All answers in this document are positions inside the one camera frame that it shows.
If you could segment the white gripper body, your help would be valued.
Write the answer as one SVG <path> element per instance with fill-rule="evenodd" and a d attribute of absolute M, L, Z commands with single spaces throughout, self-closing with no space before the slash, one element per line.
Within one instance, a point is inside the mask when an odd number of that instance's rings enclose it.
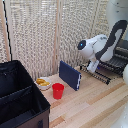
<path fill-rule="evenodd" d="M 94 73 L 97 69 L 98 64 L 99 64 L 98 60 L 96 60 L 95 62 L 91 61 L 87 66 L 87 70 L 91 73 Z"/>

